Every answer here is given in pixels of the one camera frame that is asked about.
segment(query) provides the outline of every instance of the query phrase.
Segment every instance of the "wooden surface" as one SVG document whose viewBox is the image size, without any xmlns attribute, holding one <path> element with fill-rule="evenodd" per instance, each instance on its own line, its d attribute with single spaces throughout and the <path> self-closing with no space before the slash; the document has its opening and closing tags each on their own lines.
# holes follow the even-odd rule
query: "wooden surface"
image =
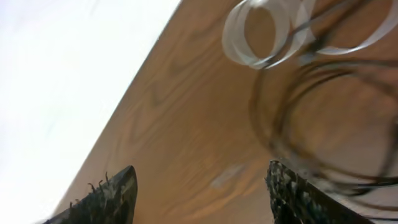
<svg viewBox="0 0 398 224">
<path fill-rule="evenodd" d="M 83 198 L 90 191 L 88 182 L 97 183 L 106 171 L 116 174 L 132 164 L 139 185 L 135 224 L 272 223 L 264 183 L 271 155 L 255 138 L 248 115 L 257 71 L 228 60 L 221 46 L 226 16 L 238 2 L 181 3 L 58 211 Z M 364 9 L 333 43 L 359 43 L 385 18 L 390 4 L 377 1 Z M 269 15 L 253 12 L 248 30 L 251 44 L 265 55 L 274 38 Z M 377 44 L 345 57 L 398 58 L 397 37 L 395 29 Z M 264 93 L 269 111 L 275 110 L 296 68 L 292 59 L 269 71 Z M 370 164 L 385 151 L 383 130 L 396 111 L 390 99 L 348 80 L 318 91 L 300 111 L 297 129 L 309 146 L 325 152 L 325 159 L 338 157 L 348 169 L 353 163 L 361 171 L 377 169 Z"/>
</svg>

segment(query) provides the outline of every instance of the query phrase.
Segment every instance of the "wood grain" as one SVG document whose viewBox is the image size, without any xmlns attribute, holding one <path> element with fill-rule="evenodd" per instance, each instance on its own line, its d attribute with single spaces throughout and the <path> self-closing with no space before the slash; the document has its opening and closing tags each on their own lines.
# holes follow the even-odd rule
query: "wood grain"
<svg viewBox="0 0 398 224">
<path fill-rule="evenodd" d="M 255 138 L 248 115 L 257 71 L 228 60 L 221 46 L 226 16 L 238 2 L 181 3 L 58 211 L 66 208 L 69 201 L 83 198 L 90 191 L 88 182 L 97 183 L 105 172 L 116 174 L 132 164 L 139 183 L 135 224 L 272 223 L 264 183 L 271 155 Z M 363 40 L 385 18 L 390 5 L 391 1 L 377 1 L 367 7 L 341 28 L 333 43 L 346 47 Z M 274 27 L 264 11 L 249 17 L 248 30 L 255 48 L 267 49 L 273 43 Z M 395 29 L 377 44 L 345 57 L 398 58 L 397 37 Z M 296 59 L 292 59 L 269 71 L 264 104 L 270 111 L 275 111 L 278 95 L 297 66 Z M 366 138 L 358 134 L 358 128 L 369 130 L 365 135 L 366 142 L 370 141 L 378 119 L 372 120 L 373 126 L 369 124 L 369 108 L 378 106 L 378 111 L 390 111 L 394 107 L 375 102 L 376 95 L 355 82 L 330 84 L 300 110 L 297 116 L 301 132 L 310 139 L 312 147 L 350 147 L 351 153 L 358 153 L 364 143 L 355 145 L 349 134 L 357 133 L 358 141 Z M 349 118 L 357 117 L 354 120 L 347 119 L 348 105 Z M 363 113 L 363 108 L 370 112 Z M 383 138 L 381 134 L 375 138 L 383 145 L 382 140 L 378 141 Z M 369 155 L 378 154 L 371 149 L 367 151 Z M 352 161 L 352 157 L 345 158 L 345 165 Z"/>
</svg>

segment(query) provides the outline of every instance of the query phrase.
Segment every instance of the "white background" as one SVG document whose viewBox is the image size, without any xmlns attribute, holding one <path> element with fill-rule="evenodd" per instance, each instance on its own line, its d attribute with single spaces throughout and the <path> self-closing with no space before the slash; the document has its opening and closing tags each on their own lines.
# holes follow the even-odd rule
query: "white background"
<svg viewBox="0 0 398 224">
<path fill-rule="evenodd" d="M 0 0 L 0 223 L 51 216 L 179 0 Z"/>
</svg>

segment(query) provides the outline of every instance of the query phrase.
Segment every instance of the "coiled black cable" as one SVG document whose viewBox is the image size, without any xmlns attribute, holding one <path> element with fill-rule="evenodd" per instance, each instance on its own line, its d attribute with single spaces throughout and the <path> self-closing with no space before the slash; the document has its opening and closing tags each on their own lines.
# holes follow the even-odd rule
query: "coiled black cable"
<svg viewBox="0 0 398 224">
<path fill-rule="evenodd" d="M 308 48 L 304 52 L 305 58 L 310 55 L 311 59 L 315 58 L 317 50 L 323 48 L 327 42 L 330 41 L 336 30 L 344 23 L 347 18 L 358 12 L 363 6 L 372 0 L 352 1 L 345 0 L 340 1 L 336 4 L 328 6 L 322 12 L 314 15 L 312 19 L 306 24 L 301 25 L 299 28 L 292 31 L 287 39 L 286 45 L 291 42 L 294 35 L 299 31 L 308 28 L 314 22 L 322 19 L 327 14 L 340 9 L 347 4 L 352 6 L 328 29 L 323 30 L 316 41 L 308 45 Z M 358 67 L 372 66 L 379 68 L 390 68 L 398 69 L 398 60 L 363 60 L 363 59 L 351 59 L 351 60 L 330 60 L 330 61 L 314 61 L 307 65 L 299 68 L 294 76 L 294 80 L 290 82 L 287 91 L 284 93 L 279 107 L 276 112 L 276 117 L 270 124 L 272 127 L 271 134 L 266 134 L 264 125 L 261 124 L 261 94 L 263 92 L 264 79 L 267 72 L 267 67 L 264 67 L 258 74 L 252 92 L 252 98 L 249 103 L 249 112 L 251 124 L 254 132 L 260 143 L 271 150 L 276 157 L 286 157 L 287 155 L 294 155 L 305 161 L 310 161 L 317 168 L 314 174 L 316 178 L 327 180 L 335 186 L 335 193 L 349 197 L 351 201 L 361 204 L 362 206 L 388 211 L 398 211 L 398 207 L 372 205 L 364 202 L 357 201 L 355 197 L 368 194 L 381 187 L 393 187 L 398 185 L 397 177 L 387 177 L 390 173 L 390 169 L 394 164 L 396 154 L 398 153 L 398 123 L 397 121 L 392 122 L 391 128 L 391 143 L 389 151 L 386 155 L 385 161 L 381 170 L 377 176 L 362 175 L 347 170 L 340 169 L 339 167 L 327 164 L 316 158 L 315 155 L 303 149 L 300 145 L 293 142 L 290 137 L 291 134 L 291 117 L 299 103 L 313 90 L 320 88 L 325 83 L 331 80 L 344 77 L 355 77 L 360 79 L 365 85 L 370 85 L 380 92 L 391 97 L 398 103 L 398 92 L 396 88 L 389 83 L 382 82 L 375 78 L 375 75 L 369 76 L 358 71 Z M 358 183 L 346 183 L 333 180 L 323 170 L 332 170 L 334 172 L 344 174 L 357 179 L 368 180 L 368 184 Z M 367 217 L 373 220 L 382 221 L 395 221 L 398 222 L 398 218 L 381 218 L 381 217 Z"/>
</svg>

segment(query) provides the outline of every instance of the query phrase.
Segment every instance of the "white wall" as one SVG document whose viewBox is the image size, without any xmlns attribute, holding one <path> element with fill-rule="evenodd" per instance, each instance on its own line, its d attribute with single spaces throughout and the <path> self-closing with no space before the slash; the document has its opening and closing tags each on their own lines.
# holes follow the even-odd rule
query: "white wall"
<svg viewBox="0 0 398 224">
<path fill-rule="evenodd" d="M 0 223 L 48 218 L 179 0 L 0 0 Z"/>
</svg>

